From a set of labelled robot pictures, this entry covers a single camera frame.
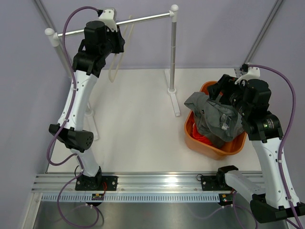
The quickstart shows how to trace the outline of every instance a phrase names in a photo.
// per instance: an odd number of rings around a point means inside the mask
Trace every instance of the red object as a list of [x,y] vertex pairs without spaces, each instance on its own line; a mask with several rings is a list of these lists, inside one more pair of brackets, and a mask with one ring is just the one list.
[[205,143],[205,144],[207,144],[209,146],[213,145],[213,143],[207,137],[205,137],[205,136],[201,135],[200,133],[198,133],[196,124],[194,124],[194,126],[193,126],[193,138],[196,139],[197,141]]

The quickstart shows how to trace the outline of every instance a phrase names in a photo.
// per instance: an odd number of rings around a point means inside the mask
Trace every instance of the perforated metal strip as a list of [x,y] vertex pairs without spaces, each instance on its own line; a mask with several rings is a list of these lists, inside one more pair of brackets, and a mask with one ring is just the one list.
[[[42,201],[57,201],[58,194],[44,193]],[[104,201],[93,200],[92,193],[63,193],[60,198],[61,202],[114,202],[114,203],[211,203],[219,202],[217,193],[151,193],[151,194],[134,194],[134,193],[109,193],[105,195]]]

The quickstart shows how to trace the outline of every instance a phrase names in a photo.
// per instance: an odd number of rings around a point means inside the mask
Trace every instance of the white foot base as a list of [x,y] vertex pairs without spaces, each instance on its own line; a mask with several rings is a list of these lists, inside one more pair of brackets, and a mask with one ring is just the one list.
[[93,133],[93,140],[94,141],[98,140],[100,137],[99,137],[99,133],[97,132],[97,128],[94,121],[94,110],[91,109],[89,103],[87,110],[85,112],[85,117],[87,118],[88,121],[89,130]]
[[175,116],[178,117],[178,116],[180,116],[181,113],[180,113],[180,108],[179,108],[177,97],[176,97],[177,90],[174,89],[171,92],[170,89],[169,89],[169,87],[170,87],[170,70],[169,69],[165,69],[164,73],[165,73],[165,78],[166,78],[167,86],[168,86],[167,93],[171,97],[172,104],[173,104],[173,111],[175,113]]

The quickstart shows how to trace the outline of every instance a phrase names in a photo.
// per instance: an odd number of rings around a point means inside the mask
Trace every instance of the gray wall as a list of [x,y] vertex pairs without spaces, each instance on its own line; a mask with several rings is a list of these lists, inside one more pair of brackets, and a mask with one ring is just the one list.
[[[294,85],[297,99],[295,120],[285,146],[290,177],[300,199],[305,202],[304,131],[305,131],[305,2],[286,0],[257,51],[253,63],[267,65],[282,72]],[[288,85],[275,74],[261,71],[270,84],[270,110],[286,129],[292,107]]]
[[16,229],[69,81],[30,0],[0,7],[0,228]]
[[[83,6],[83,0],[42,0],[55,27],[62,31],[68,15]],[[117,20],[167,12],[179,5],[177,67],[239,66],[251,49],[275,0],[90,0],[97,8],[115,7]],[[76,15],[68,30],[78,30],[96,19],[92,10]],[[170,61],[170,19],[136,24],[121,68],[164,68]],[[71,56],[83,36],[67,41]]]

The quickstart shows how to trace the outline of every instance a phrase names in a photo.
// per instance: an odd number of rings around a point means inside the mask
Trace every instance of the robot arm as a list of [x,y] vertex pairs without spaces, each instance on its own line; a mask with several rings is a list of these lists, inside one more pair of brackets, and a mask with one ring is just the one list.
[[250,203],[251,211],[260,223],[286,219],[293,214],[279,171],[278,163],[282,163],[293,206],[299,216],[305,215],[305,204],[300,202],[292,186],[284,152],[282,160],[277,160],[283,132],[278,118],[268,111],[271,96],[268,84],[259,79],[237,80],[223,75],[216,84],[208,87],[209,96],[215,100],[221,92],[220,102],[232,105],[242,116],[242,125],[260,161],[265,189],[253,184],[232,167],[218,169],[218,180],[234,188]]
[[97,189],[101,186],[102,172],[95,161],[91,145],[93,133],[83,130],[83,120],[91,91],[105,66],[105,59],[110,53],[124,52],[125,41],[121,36],[120,28],[111,25],[109,17],[100,18],[100,21],[90,21],[84,29],[85,39],[81,41],[78,53],[73,58],[75,71],[76,93],[69,117],[66,114],[72,101],[73,83],[71,83],[66,105],[57,124],[51,124],[49,132],[53,135],[66,121],[66,125],[58,135],[58,140],[65,144],[72,153],[77,154],[82,161],[84,171],[80,177],[82,186],[88,189]]

